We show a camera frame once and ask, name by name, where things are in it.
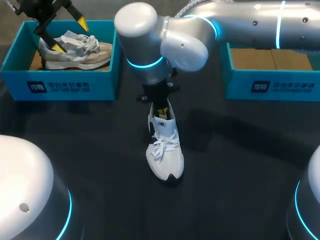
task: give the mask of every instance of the robotic arm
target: robotic arm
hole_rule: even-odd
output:
[[[9,0],[5,0],[5,2],[15,14],[20,15],[21,13],[25,13],[29,18],[37,20],[39,24],[34,30],[34,33],[40,36],[48,44],[50,49],[55,51],[62,53],[67,52],[46,32],[46,27],[56,17],[57,11],[61,7],[64,7],[85,31],[89,30],[85,17],[73,6],[70,0],[18,0],[20,4],[19,9]]]
[[[123,7],[115,28],[143,84],[168,69],[200,70],[212,47],[229,42],[261,49],[320,50],[320,2],[222,2],[196,5],[180,18],[158,16],[143,2]]]

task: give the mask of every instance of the blue cardboard box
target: blue cardboard box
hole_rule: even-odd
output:
[[[121,46],[114,21],[89,20],[85,32],[74,20],[55,20],[46,28],[54,38],[67,30],[94,35],[99,42],[113,44],[109,70],[29,70],[38,50],[39,37],[33,34],[35,21],[25,21],[2,64],[0,74],[16,101],[114,101],[117,95]]]
[[[237,69],[234,66],[231,48],[246,47],[229,43],[220,46],[226,99],[320,101],[320,55],[307,55],[306,64],[310,65],[310,70],[281,70],[277,67]]]

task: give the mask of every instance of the cardboard box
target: cardboard box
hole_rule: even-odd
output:
[[[285,49],[272,49],[271,52],[277,70],[313,70],[305,53]]]
[[[227,99],[320,101],[320,56],[224,43],[220,59]]]
[[[121,46],[114,21],[87,21],[89,32],[74,20],[52,21],[46,28],[54,38],[67,30],[94,35],[113,45],[109,68],[93,71],[39,70],[36,52],[39,37],[33,34],[35,21],[25,21],[2,64],[0,74],[16,101],[115,101],[121,67]]]

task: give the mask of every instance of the gray sneaker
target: gray sneaker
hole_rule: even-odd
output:
[[[39,41],[39,53],[45,61],[47,70],[68,68],[93,70],[104,67],[110,62],[112,44],[98,42],[93,35],[86,36],[67,31],[55,40],[66,49],[67,53],[48,49],[42,38]]]

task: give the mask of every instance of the blue led ring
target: blue led ring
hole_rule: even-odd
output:
[[[299,209],[298,209],[298,202],[297,202],[297,192],[298,192],[298,187],[299,187],[300,181],[298,182],[298,185],[296,186],[295,189],[295,194],[294,194],[294,202],[295,202],[295,209],[296,209],[296,213],[298,214],[298,217],[302,223],[302,225],[304,226],[304,228],[307,230],[307,232],[313,237],[314,240],[319,240],[311,231],[310,229],[307,227],[307,225],[305,224],[304,220],[302,219]]]
[[[162,56],[162,57],[159,58],[158,61],[155,61],[154,63],[151,63],[151,64],[149,64],[149,65],[136,65],[136,64],[133,64],[132,62],[130,62],[130,61],[128,60],[128,58],[127,58],[126,60],[127,60],[127,62],[128,62],[132,67],[134,67],[134,68],[137,68],[137,69],[147,69],[147,68],[151,68],[151,67],[153,67],[154,65],[157,65],[158,63],[160,63],[163,58],[164,58],[164,57]]]
[[[71,201],[71,194],[70,194],[69,190],[68,190],[68,193],[69,193],[69,200],[70,200],[69,214],[68,214],[68,217],[67,217],[66,222],[64,224],[64,227],[63,227],[62,231],[60,232],[59,236],[56,238],[56,240],[60,240],[62,238],[62,236],[64,235],[64,233],[68,227],[69,221],[70,221],[71,212],[72,212],[72,201]]]
[[[215,25],[207,18],[203,17],[203,16],[198,16],[198,15],[195,15],[195,14],[189,14],[189,15],[185,15],[183,16],[184,18],[198,18],[198,19],[202,19],[204,21],[206,21],[208,24],[210,24],[210,26],[213,28],[214,30],[214,33],[215,33],[215,40],[217,40],[217,29],[215,27]]]

